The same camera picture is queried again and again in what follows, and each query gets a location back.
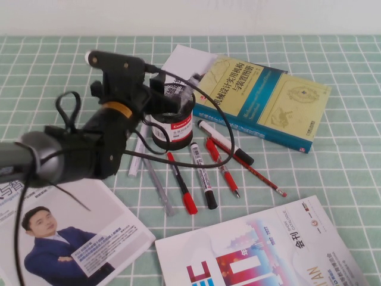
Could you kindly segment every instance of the red cap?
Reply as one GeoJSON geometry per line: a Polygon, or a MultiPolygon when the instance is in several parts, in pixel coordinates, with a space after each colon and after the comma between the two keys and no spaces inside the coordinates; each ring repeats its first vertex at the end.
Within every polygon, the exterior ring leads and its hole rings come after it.
{"type": "Polygon", "coordinates": [[[214,142],[210,137],[207,139],[206,147],[210,153],[210,156],[212,156],[213,161],[217,162],[220,153],[218,152],[216,145],[214,145],[214,142]]]}
{"type": "Polygon", "coordinates": [[[195,202],[193,201],[193,198],[191,196],[190,193],[186,193],[184,196],[183,196],[183,202],[184,202],[184,206],[186,208],[186,210],[188,211],[188,213],[191,215],[191,214],[197,214],[197,207],[195,205],[195,202]]]}

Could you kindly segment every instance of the photo of man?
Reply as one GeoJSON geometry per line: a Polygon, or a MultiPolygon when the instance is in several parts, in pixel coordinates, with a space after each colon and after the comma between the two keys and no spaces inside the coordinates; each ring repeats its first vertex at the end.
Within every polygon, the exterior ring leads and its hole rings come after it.
{"type": "Polygon", "coordinates": [[[56,219],[44,206],[29,210],[24,215],[21,226],[26,234],[35,238],[33,249],[25,257],[25,268],[53,286],[95,286],[114,271],[106,263],[87,277],[71,254],[95,234],[72,226],[58,231],[56,219]]]}

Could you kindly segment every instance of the marker cap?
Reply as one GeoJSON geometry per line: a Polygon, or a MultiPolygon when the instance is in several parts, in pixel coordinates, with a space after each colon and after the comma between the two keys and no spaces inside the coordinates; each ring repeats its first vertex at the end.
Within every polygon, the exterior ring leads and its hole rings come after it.
{"type": "Polygon", "coordinates": [[[218,207],[216,199],[214,198],[213,191],[206,191],[205,197],[207,198],[207,204],[210,210],[214,210],[218,207]]]}
{"type": "Polygon", "coordinates": [[[195,202],[193,201],[193,198],[191,196],[190,193],[186,193],[184,194],[183,196],[183,202],[184,202],[184,206],[186,208],[186,210],[188,211],[188,213],[191,215],[191,214],[197,214],[197,207],[195,205],[195,202]]]}

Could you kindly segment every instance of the red marker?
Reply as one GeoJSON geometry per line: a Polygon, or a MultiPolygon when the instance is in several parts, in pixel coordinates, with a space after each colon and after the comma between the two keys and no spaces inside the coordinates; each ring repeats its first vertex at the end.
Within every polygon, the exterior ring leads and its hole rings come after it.
{"type": "MultiPolygon", "coordinates": [[[[207,149],[208,149],[210,155],[212,156],[213,161],[215,161],[216,163],[222,162],[221,155],[218,152],[218,150],[217,150],[216,146],[214,145],[211,138],[207,139],[207,149]]],[[[232,177],[232,174],[230,174],[229,170],[227,169],[226,165],[222,165],[219,168],[222,172],[222,175],[224,175],[225,180],[226,180],[227,184],[229,185],[230,189],[232,190],[232,192],[234,193],[234,195],[237,198],[240,198],[240,195],[238,193],[238,187],[237,187],[237,185],[236,185],[236,183],[232,177]]]]}
{"type": "MultiPolygon", "coordinates": [[[[174,162],[174,158],[173,158],[173,155],[171,152],[167,153],[167,157],[168,157],[168,160],[174,162]]],[[[181,192],[183,193],[183,202],[184,202],[184,206],[185,206],[186,210],[188,211],[188,213],[190,215],[191,214],[193,214],[193,215],[197,214],[197,207],[195,205],[195,202],[193,201],[191,194],[188,191],[188,188],[186,187],[186,185],[184,183],[183,177],[181,177],[181,175],[180,175],[179,168],[175,165],[171,165],[171,167],[172,167],[174,175],[177,179],[177,182],[179,183],[179,187],[181,189],[181,192]]]]}

